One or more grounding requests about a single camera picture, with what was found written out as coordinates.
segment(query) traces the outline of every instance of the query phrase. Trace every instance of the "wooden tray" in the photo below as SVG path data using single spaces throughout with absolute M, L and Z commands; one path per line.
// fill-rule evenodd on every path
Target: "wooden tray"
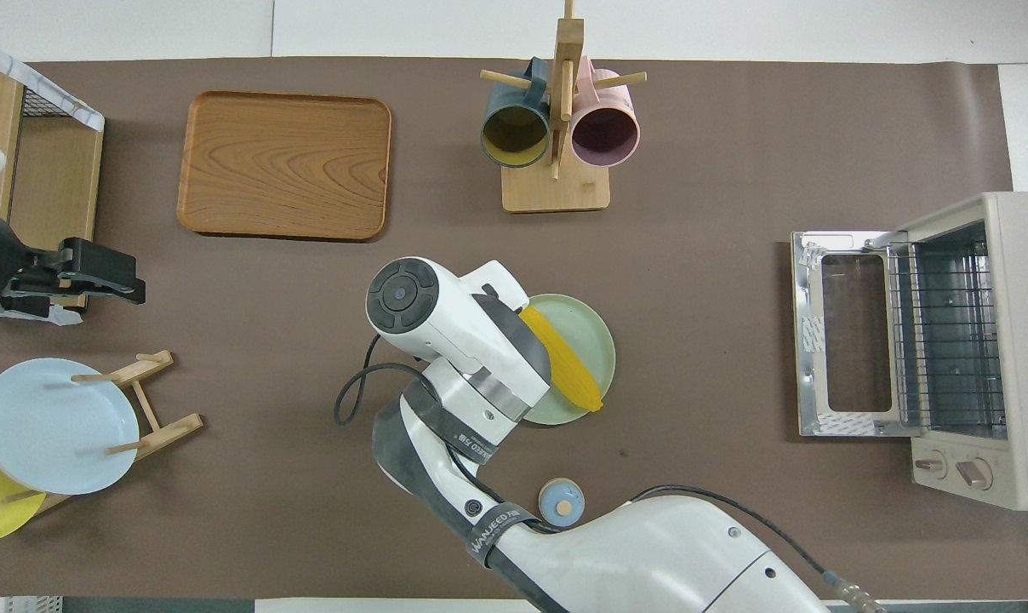
M 390 125 L 372 98 L 199 94 L 177 219 L 210 235 L 370 240 L 386 222 Z

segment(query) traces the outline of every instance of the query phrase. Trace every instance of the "toaster oven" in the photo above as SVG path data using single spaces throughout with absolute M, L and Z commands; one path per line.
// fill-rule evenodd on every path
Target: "toaster oven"
M 802 434 L 910 436 L 916 483 L 1028 511 L 1028 191 L 792 245 Z

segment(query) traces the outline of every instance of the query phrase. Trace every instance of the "table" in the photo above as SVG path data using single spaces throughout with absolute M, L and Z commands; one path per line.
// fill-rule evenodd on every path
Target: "table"
M 530 506 L 550 477 L 586 518 L 646 486 L 738 498 L 880 598 L 1028 598 L 1028 512 L 911 484 L 907 441 L 798 435 L 788 232 L 884 229 L 1008 190 L 995 67 L 599 62 L 647 70 L 642 142 L 598 213 L 511 216 L 479 151 L 487 84 L 454 59 L 46 63 L 106 121 L 96 240 L 135 255 L 142 306 L 71 329 L 0 319 L 0 372 L 44 356 L 115 368 L 170 349 L 160 418 L 205 431 L 0 540 L 0 594 L 514 597 L 332 424 L 390 259 L 464 275 L 499 259 L 529 294 L 602 315 L 618 347 L 598 414 L 522 427 L 482 470 Z M 207 89 L 376 97 L 393 109 L 389 221 L 365 245 L 210 238 L 175 217 L 188 102 Z M 378 347 L 380 361 L 405 358 Z M 408 381 L 368 384 L 373 413 Z M 788 547 L 747 524 L 818 594 Z

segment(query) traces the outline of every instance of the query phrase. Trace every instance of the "wooden dowel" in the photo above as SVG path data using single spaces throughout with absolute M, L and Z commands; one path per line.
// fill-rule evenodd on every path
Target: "wooden dowel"
M 520 86 L 522 89 L 528 89 L 531 84 L 528 78 L 503 74 L 493 70 L 481 70 L 480 78 L 486 78 L 488 81 L 502 82 L 503 85 Z
M 72 381 L 121 381 L 121 375 L 118 373 L 74 373 L 72 375 Z
M 132 449 L 138 449 L 146 445 L 144 439 L 141 438 L 140 441 L 128 442 L 125 445 L 117 445 L 115 447 L 110 447 L 106 449 L 106 456 L 112 457 L 113 454 L 120 454 L 121 452 L 130 452 Z
M 0 504 L 9 504 L 9 503 L 15 503 L 15 502 L 19 502 L 19 501 L 25 501 L 25 500 L 27 500 L 27 498 L 33 498 L 35 496 L 38 496 L 38 494 L 40 494 L 40 492 L 37 492 L 37 490 L 27 490 L 26 492 L 20 492 L 17 494 L 11 494 L 11 496 L 9 496 L 9 497 L 1 498 Z
M 574 78 L 576 78 L 576 64 L 571 60 L 563 60 L 563 71 L 560 74 L 560 119 L 571 121 L 571 106 L 574 98 Z
M 602 80 L 599 81 L 593 81 L 593 88 L 604 89 L 607 86 L 634 85 L 636 82 L 646 82 L 646 81 L 647 81 L 647 73 L 636 72 L 635 74 L 611 76 L 608 78 L 602 78 Z
M 159 419 L 155 417 L 155 411 L 151 410 L 151 403 L 147 400 L 147 393 L 144 393 L 143 385 L 140 385 L 138 381 L 133 381 L 132 388 L 136 391 L 136 399 L 140 400 L 140 406 L 144 408 L 144 414 L 147 416 L 147 423 L 150 424 L 151 431 L 162 430 L 162 427 L 159 426 Z

